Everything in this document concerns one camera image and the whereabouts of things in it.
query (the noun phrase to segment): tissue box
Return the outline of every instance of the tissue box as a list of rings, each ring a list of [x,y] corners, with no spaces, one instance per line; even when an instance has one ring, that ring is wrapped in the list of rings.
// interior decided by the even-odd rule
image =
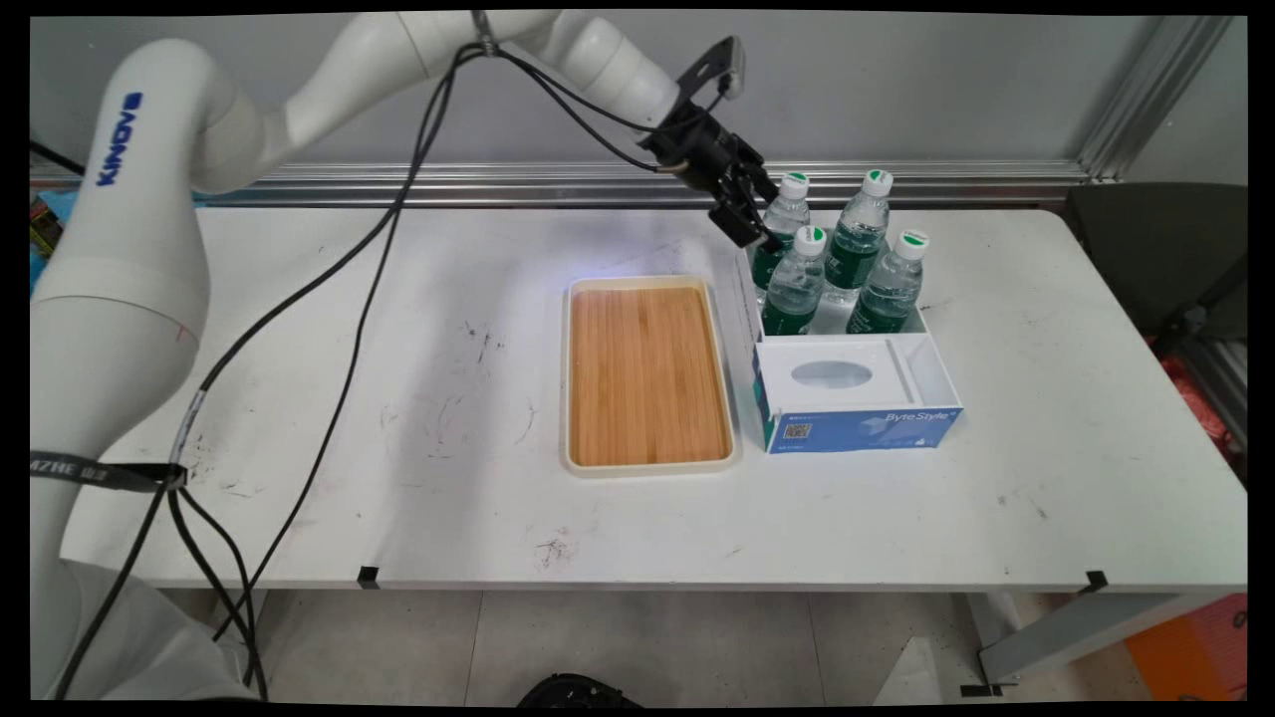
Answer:
[[[754,394],[768,453],[935,448],[961,413],[915,309],[895,334],[831,333],[844,330],[849,311],[827,302],[812,323],[821,333],[808,336],[762,336],[754,315]]]

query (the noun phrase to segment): strap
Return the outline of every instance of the strap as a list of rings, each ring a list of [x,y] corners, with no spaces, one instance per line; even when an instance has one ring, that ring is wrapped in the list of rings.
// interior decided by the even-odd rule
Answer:
[[[135,492],[173,490],[186,485],[186,468],[176,463],[98,463],[48,450],[31,452],[31,475]]]

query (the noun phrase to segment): water bottle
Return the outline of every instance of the water bottle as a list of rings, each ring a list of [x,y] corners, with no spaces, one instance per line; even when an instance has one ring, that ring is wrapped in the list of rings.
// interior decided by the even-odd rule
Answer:
[[[824,245],[827,233],[819,227],[801,227],[793,236],[792,250],[784,254],[766,291],[761,307],[761,329],[766,336],[803,334],[819,309],[824,291]]]
[[[921,259],[929,237],[904,231],[890,251],[877,262],[845,324],[845,333],[899,333],[921,295]]]
[[[757,293],[757,304],[765,304],[766,288],[770,286],[770,276],[775,273],[775,267],[793,246],[793,233],[810,223],[810,207],[806,205],[806,193],[810,191],[810,180],[806,175],[792,172],[784,175],[779,182],[779,196],[766,207],[761,222],[766,225],[779,241],[784,244],[783,250],[774,254],[760,246],[752,253],[752,287]]]
[[[841,209],[827,254],[827,282],[824,287],[824,299],[833,304],[854,304],[859,287],[867,281],[885,245],[885,230],[890,225],[886,198],[891,186],[894,175],[872,170],[863,177],[859,193]]]

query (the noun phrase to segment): black tape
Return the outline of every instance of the black tape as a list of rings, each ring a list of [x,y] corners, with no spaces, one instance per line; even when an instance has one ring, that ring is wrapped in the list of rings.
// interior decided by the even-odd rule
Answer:
[[[176,463],[98,463],[50,450],[31,452],[31,475],[135,492],[173,490],[186,485],[186,468]]]
[[[1001,685],[961,685],[961,697],[1005,697]]]
[[[1103,574],[1102,570],[1089,570],[1088,573],[1085,573],[1085,577],[1089,578],[1089,584],[1085,586],[1084,588],[1081,588],[1081,591],[1079,593],[1076,593],[1076,595],[1085,595],[1088,592],[1098,592],[1098,591],[1103,589],[1104,587],[1107,587],[1107,575]]]
[[[372,568],[363,565],[358,569],[358,587],[363,589],[381,589],[381,586],[376,584],[376,573],[380,573],[380,568]]]

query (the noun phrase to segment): green label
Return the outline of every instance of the green label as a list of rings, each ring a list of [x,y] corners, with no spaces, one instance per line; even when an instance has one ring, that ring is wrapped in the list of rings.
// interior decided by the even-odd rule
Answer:
[[[761,330],[766,332],[766,336],[805,334],[817,309],[819,305],[811,309],[808,314],[789,314],[788,311],[776,309],[770,302],[770,299],[766,297],[766,305],[761,307]]]
[[[907,318],[907,314],[903,316],[886,316],[880,311],[868,309],[861,296],[854,304],[854,313],[850,314],[850,320],[845,324],[845,333],[899,333]]]
[[[793,245],[793,235],[775,232],[775,236],[784,244],[783,251],[770,254],[759,246],[757,250],[752,253],[752,283],[759,288],[768,288],[770,286],[770,277],[775,273],[775,267],[779,265],[784,254],[787,254]]]
[[[833,241],[827,253],[827,262],[824,264],[824,279],[836,288],[859,288],[868,281],[868,272],[876,264],[880,245],[872,251],[850,251],[840,241]]]

